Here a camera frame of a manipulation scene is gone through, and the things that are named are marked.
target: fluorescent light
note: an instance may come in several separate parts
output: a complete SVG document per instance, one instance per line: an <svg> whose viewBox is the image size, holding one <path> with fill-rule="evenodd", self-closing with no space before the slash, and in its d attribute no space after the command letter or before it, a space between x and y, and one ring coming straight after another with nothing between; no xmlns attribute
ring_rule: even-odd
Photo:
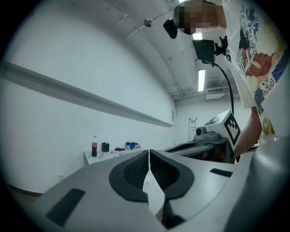
<svg viewBox="0 0 290 232"><path fill-rule="evenodd" d="M194 40L198 40L198 39L201 40L201 39L203 39L203 34L201 34L201 33L195 33L192 36L193 36L193 39Z"/></svg>
<svg viewBox="0 0 290 232"><path fill-rule="evenodd" d="M203 91L204 78L205 78L205 69L199 70L198 71L198 91Z"/></svg>

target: blue cloth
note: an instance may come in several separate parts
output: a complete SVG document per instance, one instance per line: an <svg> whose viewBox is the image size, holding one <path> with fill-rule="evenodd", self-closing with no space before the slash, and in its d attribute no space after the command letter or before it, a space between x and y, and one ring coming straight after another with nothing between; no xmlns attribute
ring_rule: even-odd
<svg viewBox="0 0 290 232"><path fill-rule="evenodd" d="M133 150L134 147L135 147L136 145L138 145L138 143L129 143L129 142L126 142L126 145L130 146L130 149Z"/></svg>

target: black cable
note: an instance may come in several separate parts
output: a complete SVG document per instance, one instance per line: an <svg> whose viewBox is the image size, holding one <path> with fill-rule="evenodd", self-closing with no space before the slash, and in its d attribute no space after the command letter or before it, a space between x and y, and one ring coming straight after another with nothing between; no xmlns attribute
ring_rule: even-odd
<svg viewBox="0 0 290 232"><path fill-rule="evenodd" d="M234 97L233 97L233 94L232 94L232 87L231 87L230 81L229 81L227 75L225 74L225 72L223 71L223 69L221 67L219 67L219 69L222 71L223 75L225 76L225 78L227 80L228 87L230 89L231 104L232 104L232 114L234 115Z"/></svg>

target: white wall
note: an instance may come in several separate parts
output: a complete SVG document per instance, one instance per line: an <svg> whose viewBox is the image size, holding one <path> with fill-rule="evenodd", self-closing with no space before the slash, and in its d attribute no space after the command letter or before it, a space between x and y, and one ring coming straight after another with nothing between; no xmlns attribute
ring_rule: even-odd
<svg viewBox="0 0 290 232"><path fill-rule="evenodd" d="M174 103L144 59L81 10L47 4L19 30L8 62L174 124Z"/></svg>
<svg viewBox="0 0 290 232"><path fill-rule="evenodd" d="M73 7L35 13L7 61L172 124L174 102L146 63ZM127 141L144 149L173 144L171 128L64 101L66 93L44 94L49 86L20 84L25 75L4 72L0 80L1 163L8 183L18 188L42 193L58 182L58 174L81 168L93 135L111 148Z"/></svg>
<svg viewBox="0 0 290 232"><path fill-rule="evenodd" d="M176 103L176 127L174 130L174 142L176 144L189 140L189 118L198 119L198 126L210 121L214 116L231 108L231 100L228 97L205 100L204 97L188 99ZM242 109L241 101L234 99L235 118L241 129L247 124L251 115L251 109Z"/></svg>

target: white table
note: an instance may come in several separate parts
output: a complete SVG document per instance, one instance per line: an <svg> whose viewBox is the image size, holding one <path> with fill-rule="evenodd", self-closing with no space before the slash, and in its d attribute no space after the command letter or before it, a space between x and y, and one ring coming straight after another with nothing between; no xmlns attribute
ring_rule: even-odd
<svg viewBox="0 0 290 232"><path fill-rule="evenodd" d="M111 151L109 151L109 152L104 153L102 159L100 159L98 157L92 157L91 151L84 151L84 156L86 159L86 164L89 165L89 164L93 164L96 162L112 159L112 158L118 156L119 153L132 153L132 152L141 151L141 150L143 150L143 149L133 149L133 150L125 149L124 151L117 151L116 153L111 153ZM148 182L148 184L146 184L143 187L143 192L147 193L147 195L148 195L148 208L155 215L163 206L164 193L161 190L160 186L158 185L157 181L155 180L150 169L146 175L144 183L147 181L149 181L149 182Z"/></svg>

